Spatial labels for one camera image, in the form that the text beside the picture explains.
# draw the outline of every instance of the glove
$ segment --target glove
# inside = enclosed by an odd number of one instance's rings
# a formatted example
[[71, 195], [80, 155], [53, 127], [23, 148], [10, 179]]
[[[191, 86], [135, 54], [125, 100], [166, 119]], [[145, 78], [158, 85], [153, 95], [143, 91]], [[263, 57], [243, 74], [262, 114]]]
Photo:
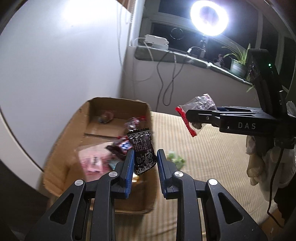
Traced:
[[[287, 103], [287, 110], [288, 113], [296, 115], [296, 107], [292, 102]], [[256, 141], [267, 142], [268, 140], [266, 138], [255, 139], [252, 136], [247, 136], [246, 153], [250, 155], [247, 175], [250, 178], [251, 185], [255, 186], [259, 183], [260, 190], [265, 200], [269, 201], [270, 180], [278, 161], [281, 148], [274, 146], [266, 153], [262, 154], [260, 148], [262, 146], [268, 146], [268, 144], [256, 143]], [[272, 199], [274, 198], [277, 189], [286, 187], [296, 172], [295, 151], [295, 147], [292, 150], [284, 149], [281, 162], [273, 181]]]

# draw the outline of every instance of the potted plant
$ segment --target potted plant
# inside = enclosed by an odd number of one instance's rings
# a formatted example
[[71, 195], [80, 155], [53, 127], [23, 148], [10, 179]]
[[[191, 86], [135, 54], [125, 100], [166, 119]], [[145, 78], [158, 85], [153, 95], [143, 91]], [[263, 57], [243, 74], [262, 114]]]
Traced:
[[247, 51], [248, 49], [251, 48], [251, 44], [248, 45], [247, 50], [243, 50], [240, 51], [240, 49], [237, 47], [238, 49], [238, 53], [232, 52], [232, 53], [228, 53], [226, 55], [223, 56], [223, 58], [233, 55], [236, 59], [231, 58], [231, 65], [230, 65], [230, 71], [239, 75], [240, 77], [245, 77], [246, 75], [246, 60], [247, 60]]

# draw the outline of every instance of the glowing ring lamp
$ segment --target glowing ring lamp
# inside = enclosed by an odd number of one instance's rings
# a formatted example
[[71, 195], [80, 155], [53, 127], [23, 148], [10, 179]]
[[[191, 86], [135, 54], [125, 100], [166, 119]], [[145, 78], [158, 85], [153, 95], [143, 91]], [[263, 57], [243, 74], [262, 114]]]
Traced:
[[[205, 23], [201, 18], [200, 10], [203, 7], [210, 7], [216, 11], [219, 17], [218, 23], [216, 25], [212, 26], [209, 23]], [[206, 0], [197, 1], [192, 5], [190, 17], [192, 23], [195, 25], [198, 31], [208, 36], [216, 36], [221, 34], [226, 29], [228, 24], [228, 16], [226, 11], [216, 3]]]

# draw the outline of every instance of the flower pot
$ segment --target flower pot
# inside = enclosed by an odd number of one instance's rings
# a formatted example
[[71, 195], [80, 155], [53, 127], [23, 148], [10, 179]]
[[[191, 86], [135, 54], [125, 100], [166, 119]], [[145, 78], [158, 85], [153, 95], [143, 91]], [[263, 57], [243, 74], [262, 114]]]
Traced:
[[245, 65], [240, 64], [235, 59], [232, 59], [230, 65], [230, 71], [239, 75], [240, 77], [245, 77], [247, 68]]

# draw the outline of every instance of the silver screw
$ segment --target silver screw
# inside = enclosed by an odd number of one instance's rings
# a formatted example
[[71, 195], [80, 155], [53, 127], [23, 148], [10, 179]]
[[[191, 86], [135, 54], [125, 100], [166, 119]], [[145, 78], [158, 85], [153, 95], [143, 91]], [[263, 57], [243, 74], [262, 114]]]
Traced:
[[117, 172], [110, 172], [109, 173], [109, 177], [116, 177], [117, 176]]
[[83, 180], [81, 180], [81, 179], [78, 179], [75, 181], [76, 186], [81, 186], [82, 184], [83, 184]]
[[183, 172], [180, 171], [176, 171], [174, 174], [176, 177], [182, 177], [184, 175]]
[[210, 179], [209, 184], [211, 184], [212, 186], [215, 186], [218, 184], [218, 181], [216, 179]]

